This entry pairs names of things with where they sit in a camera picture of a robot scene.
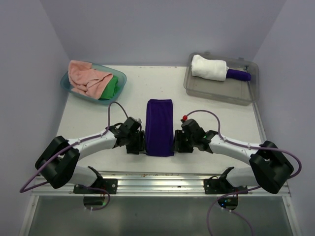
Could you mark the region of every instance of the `pile of towels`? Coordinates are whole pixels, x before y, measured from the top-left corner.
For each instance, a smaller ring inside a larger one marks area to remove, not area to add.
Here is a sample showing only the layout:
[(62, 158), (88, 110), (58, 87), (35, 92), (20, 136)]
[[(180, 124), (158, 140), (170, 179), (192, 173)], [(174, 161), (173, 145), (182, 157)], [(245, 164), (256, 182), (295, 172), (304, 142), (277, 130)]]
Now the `pile of towels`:
[(92, 68), (92, 63), (72, 60), (68, 68), (72, 91), (94, 98), (111, 99), (119, 91), (118, 77)]

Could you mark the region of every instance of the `pink towel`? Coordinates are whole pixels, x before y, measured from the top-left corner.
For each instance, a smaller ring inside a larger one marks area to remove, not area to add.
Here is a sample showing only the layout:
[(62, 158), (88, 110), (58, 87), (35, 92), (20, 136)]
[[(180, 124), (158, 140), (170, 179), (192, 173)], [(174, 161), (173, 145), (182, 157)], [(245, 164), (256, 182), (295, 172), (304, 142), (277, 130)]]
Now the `pink towel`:
[(113, 78), (112, 73), (92, 69), (92, 63), (78, 60), (70, 61), (68, 75), (72, 91), (97, 100)]

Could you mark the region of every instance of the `rolled towel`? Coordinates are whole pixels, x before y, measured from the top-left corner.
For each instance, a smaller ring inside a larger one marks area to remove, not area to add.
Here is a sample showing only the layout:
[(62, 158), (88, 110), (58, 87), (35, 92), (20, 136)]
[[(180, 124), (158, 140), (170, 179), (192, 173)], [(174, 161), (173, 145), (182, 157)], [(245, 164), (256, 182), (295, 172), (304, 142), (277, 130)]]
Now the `rolled towel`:
[(195, 55), (191, 61), (192, 76), (207, 80), (224, 81), (229, 68), (223, 60), (208, 60), (201, 55)]
[(251, 74), (245, 71), (229, 69), (223, 60), (208, 60), (195, 55), (191, 61), (191, 74), (207, 80), (225, 81), (226, 78), (250, 81)]

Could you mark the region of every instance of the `teal basket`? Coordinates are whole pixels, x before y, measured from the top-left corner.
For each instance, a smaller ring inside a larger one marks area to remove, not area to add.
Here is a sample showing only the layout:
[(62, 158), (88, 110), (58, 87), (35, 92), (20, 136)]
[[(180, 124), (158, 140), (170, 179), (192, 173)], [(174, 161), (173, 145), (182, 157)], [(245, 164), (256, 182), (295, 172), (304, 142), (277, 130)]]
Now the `teal basket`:
[(60, 85), (61, 85), (61, 87), (63, 89), (67, 90), (68, 92), (72, 93), (73, 95), (75, 95), (77, 97), (81, 97), (81, 98), (83, 98), (85, 100), (88, 100), (88, 101), (91, 101), (91, 102), (95, 102), (95, 103), (98, 103), (98, 104), (109, 105), (111, 102), (115, 101), (119, 97), (119, 95), (122, 93), (122, 91), (124, 89), (124, 86), (126, 84), (126, 81), (127, 81), (127, 77), (126, 77), (126, 75), (123, 72), (111, 69), (111, 68), (103, 66), (103, 65), (98, 65), (98, 64), (92, 63), (92, 68), (94, 68), (96, 70), (100, 70), (100, 71), (111, 72), (111, 73), (113, 73), (113, 75), (118, 77), (117, 85), (118, 85), (118, 87), (120, 89), (118, 90), (118, 92), (115, 94), (115, 96), (113, 98), (108, 99), (108, 100), (105, 100), (105, 99), (96, 100), (94, 98), (87, 97), (87, 96), (84, 96), (84, 95), (79, 94), (77, 92), (71, 91), (71, 89), (73, 89), (73, 86), (69, 82), (68, 72), (66, 72), (64, 74), (64, 76), (61, 78)]

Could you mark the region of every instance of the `gray floor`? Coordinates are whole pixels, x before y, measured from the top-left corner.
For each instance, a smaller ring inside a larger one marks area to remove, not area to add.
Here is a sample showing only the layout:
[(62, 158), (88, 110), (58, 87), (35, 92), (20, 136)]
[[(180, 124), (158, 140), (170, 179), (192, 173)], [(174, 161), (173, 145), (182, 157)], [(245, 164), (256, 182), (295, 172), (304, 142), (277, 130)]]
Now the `gray floor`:
[[(40, 197), (31, 236), (203, 236), (209, 235), (209, 197), (113, 197), (100, 211), (84, 211), (83, 197)], [(240, 197), (236, 209), (256, 236), (291, 236), (281, 197)], [(215, 207), (210, 223), (216, 236), (249, 236), (239, 217)]]

